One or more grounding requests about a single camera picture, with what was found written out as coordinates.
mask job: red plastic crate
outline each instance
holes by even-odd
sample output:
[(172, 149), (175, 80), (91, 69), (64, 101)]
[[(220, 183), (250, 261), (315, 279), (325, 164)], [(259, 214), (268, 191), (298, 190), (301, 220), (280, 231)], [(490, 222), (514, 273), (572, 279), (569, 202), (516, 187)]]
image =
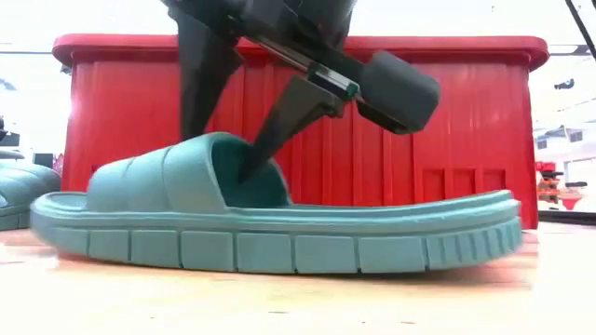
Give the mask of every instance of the red plastic crate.
[[(73, 68), (63, 190), (84, 191), (92, 171), (179, 139), (179, 69), (170, 35), (71, 34), (54, 56)], [(350, 37), (367, 60), (385, 49), (441, 84), (424, 131), (395, 136), (358, 115), (324, 119), (278, 153), (294, 201), (405, 205), (507, 188), (535, 228), (536, 185), (528, 73), (549, 58), (535, 37)], [(293, 71), (249, 42), (211, 130), (252, 141)]]

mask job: black machine part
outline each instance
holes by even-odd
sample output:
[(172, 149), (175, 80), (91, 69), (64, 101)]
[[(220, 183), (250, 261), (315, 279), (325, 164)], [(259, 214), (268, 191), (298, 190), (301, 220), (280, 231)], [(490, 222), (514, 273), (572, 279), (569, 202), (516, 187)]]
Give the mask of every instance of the black machine part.
[(228, 79), (241, 66), (235, 47), (246, 37), (286, 61), (294, 76), (272, 107), (240, 180), (251, 176), (292, 136), (346, 103), (396, 134), (425, 127), (439, 84), (379, 51), (362, 63), (343, 53), (356, 0), (162, 0), (178, 23), (182, 140), (202, 135)]

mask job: wooden table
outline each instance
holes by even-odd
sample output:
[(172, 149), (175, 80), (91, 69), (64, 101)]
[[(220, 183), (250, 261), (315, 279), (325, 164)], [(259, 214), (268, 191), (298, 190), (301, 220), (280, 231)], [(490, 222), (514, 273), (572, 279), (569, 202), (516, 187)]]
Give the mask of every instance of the wooden table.
[(5, 232), (0, 333), (594, 333), (596, 230), (541, 227), (518, 254), (481, 268), (367, 277), (97, 263)]

